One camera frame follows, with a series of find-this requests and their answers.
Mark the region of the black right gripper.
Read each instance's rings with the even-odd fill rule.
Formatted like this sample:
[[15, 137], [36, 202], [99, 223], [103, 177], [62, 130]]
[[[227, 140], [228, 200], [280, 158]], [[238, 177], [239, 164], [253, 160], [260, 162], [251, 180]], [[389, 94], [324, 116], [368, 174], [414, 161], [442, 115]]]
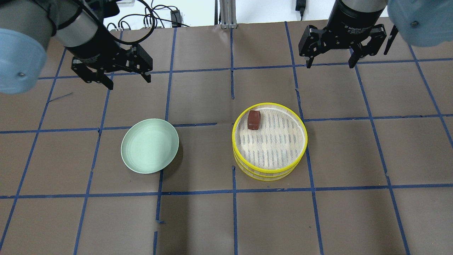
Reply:
[[354, 68], [365, 56], [376, 55], [387, 33], [378, 23], [386, 0], [336, 0], [323, 28], [308, 25], [299, 42], [299, 56], [311, 68], [316, 56], [330, 50], [352, 49], [348, 60]]

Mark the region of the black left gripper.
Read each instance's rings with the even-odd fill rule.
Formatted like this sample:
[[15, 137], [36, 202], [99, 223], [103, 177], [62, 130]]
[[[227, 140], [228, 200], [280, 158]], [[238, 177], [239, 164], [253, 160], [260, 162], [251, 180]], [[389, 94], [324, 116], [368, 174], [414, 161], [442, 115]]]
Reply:
[[116, 71], [137, 73], [151, 83], [153, 59], [140, 44], [121, 48], [110, 32], [96, 25], [87, 30], [71, 28], [71, 69], [84, 82], [101, 83], [113, 90], [114, 83], [106, 75]]

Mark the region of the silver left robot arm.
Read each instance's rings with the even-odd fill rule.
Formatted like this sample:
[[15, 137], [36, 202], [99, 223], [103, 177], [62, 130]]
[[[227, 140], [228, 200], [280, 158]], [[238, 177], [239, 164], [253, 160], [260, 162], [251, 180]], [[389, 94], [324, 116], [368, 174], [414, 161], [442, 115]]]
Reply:
[[148, 83], [152, 57], [140, 42], [122, 41], [103, 20], [116, 16], [116, 0], [2, 0], [0, 5], [0, 91], [20, 94], [31, 90], [47, 60], [50, 39], [73, 54], [71, 69], [86, 83], [113, 89], [107, 74], [140, 74]]

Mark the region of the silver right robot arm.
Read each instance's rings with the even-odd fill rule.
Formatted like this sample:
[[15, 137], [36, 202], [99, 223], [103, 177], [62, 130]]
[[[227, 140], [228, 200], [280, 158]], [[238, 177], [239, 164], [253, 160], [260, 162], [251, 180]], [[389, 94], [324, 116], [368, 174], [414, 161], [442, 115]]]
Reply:
[[298, 45], [307, 68], [330, 50], [351, 49], [350, 68], [366, 56], [388, 53], [400, 34], [417, 47], [452, 41], [451, 0], [337, 0], [323, 29], [308, 25]]

